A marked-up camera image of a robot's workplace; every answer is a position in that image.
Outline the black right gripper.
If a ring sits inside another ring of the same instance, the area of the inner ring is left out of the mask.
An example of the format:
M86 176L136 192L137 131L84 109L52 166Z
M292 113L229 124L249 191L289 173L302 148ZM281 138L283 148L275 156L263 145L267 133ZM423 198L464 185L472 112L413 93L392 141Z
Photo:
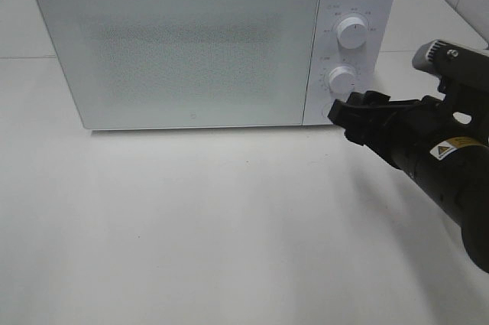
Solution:
M376 91L353 92L335 100L330 121L358 145L383 138L390 111L390 151L397 167L409 171L434 164L444 171L488 170L488 53L459 49L448 76L439 80L442 99L391 100Z

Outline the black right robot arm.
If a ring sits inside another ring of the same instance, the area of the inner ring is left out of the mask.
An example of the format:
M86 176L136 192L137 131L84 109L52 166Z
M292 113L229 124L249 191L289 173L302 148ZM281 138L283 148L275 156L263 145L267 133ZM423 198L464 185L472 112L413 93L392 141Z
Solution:
M461 229L469 258L488 270L488 53L436 40L416 70L439 79L443 99L393 101L375 91L335 100L330 121L402 170Z

